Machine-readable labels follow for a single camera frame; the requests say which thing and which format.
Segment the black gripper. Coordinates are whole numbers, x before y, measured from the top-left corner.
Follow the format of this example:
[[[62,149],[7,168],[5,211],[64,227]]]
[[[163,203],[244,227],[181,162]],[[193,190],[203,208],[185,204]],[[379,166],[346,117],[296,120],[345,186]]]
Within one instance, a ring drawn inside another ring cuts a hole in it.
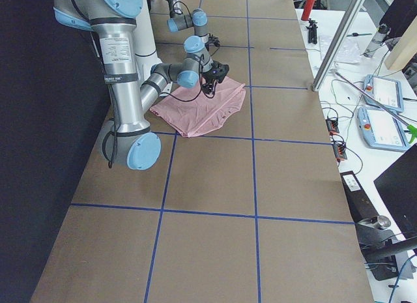
[[[203,79],[203,93],[207,94],[208,98],[214,98],[216,95],[216,86],[218,82],[214,79],[214,76],[212,75],[212,69],[203,73]]]

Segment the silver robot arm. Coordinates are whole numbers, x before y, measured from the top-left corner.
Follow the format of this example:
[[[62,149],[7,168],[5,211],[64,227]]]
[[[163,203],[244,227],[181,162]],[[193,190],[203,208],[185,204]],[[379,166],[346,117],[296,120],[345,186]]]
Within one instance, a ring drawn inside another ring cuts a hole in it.
[[[200,37],[205,44],[208,44],[209,28],[206,13],[200,8],[191,12],[182,0],[167,0],[167,2],[170,15],[170,19],[167,20],[169,31],[176,33],[193,28],[194,35]]]
[[[54,0],[60,24],[98,35],[98,59],[114,112],[100,131],[101,153],[110,166],[146,170],[157,161],[161,142],[145,113],[170,84],[198,85],[201,93],[214,94],[229,71],[210,56],[204,11],[189,11],[182,0],[167,2],[169,30],[194,30],[179,63],[158,58],[147,0]]]

